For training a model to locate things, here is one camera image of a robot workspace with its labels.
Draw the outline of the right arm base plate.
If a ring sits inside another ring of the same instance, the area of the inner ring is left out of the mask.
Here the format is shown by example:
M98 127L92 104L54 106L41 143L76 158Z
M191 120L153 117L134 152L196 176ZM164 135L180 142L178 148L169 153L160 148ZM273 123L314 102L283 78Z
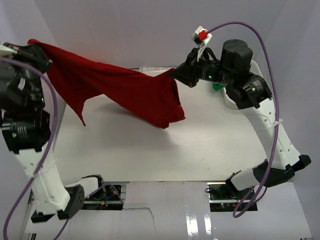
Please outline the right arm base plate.
M209 206L212 213L233 212L237 204L250 191L250 188L234 192L224 182L209 182L205 192L209 197Z

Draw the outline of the red t shirt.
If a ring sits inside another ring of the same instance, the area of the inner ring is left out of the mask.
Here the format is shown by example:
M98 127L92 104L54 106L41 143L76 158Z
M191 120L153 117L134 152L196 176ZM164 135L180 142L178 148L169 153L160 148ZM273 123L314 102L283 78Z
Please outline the red t shirt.
M47 75L63 100L83 120L86 100L106 95L144 121L162 129L183 121L176 81L169 69L150 76L142 72L89 60L59 47L30 39L52 61Z

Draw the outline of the green t shirt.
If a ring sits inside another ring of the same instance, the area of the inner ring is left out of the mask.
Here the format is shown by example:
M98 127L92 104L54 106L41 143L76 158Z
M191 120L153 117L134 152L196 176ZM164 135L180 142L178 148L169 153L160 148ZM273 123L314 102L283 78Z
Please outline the green t shirt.
M212 83L212 88L217 92L223 88L225 88L226 86L223 84L218 84L218 83Z

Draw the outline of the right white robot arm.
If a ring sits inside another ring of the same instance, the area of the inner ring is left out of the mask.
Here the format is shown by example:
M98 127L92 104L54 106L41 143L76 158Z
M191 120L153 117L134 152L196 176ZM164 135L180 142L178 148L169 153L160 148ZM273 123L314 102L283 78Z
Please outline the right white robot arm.
M253 51L247 43L240 39L227 40L221 57L216 58L207 47L211 38L212 35L199 26L191 35L197 47L169 75L190 88L199 80L223 85L226 95L251 123L267 158L226 179L226 195L236 200L246 189L258 185L270 188L287 182L307 167L311 159L300 154L290 141L276 112L275 95L265 79L250 71Z

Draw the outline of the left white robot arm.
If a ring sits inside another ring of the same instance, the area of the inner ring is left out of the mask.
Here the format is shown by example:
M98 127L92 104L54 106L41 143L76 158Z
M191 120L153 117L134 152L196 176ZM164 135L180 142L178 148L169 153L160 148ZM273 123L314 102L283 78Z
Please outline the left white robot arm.
M36 209L33 223L72 218L92 196L99 200L106 187L100 175L88 175L64 185L61 181L52 143L58 116L45 110L42 75L52 61L36 44L0 47L0 128L7 148L14 153L31 180Z

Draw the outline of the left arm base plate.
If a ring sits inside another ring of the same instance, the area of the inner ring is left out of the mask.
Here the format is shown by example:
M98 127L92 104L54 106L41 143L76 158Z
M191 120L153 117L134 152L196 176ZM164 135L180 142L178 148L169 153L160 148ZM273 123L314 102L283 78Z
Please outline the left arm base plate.
M121 211L123 204L120 199L125 202L126 186L114 184L105 186L95 196L86 198L82 210L88 211Z

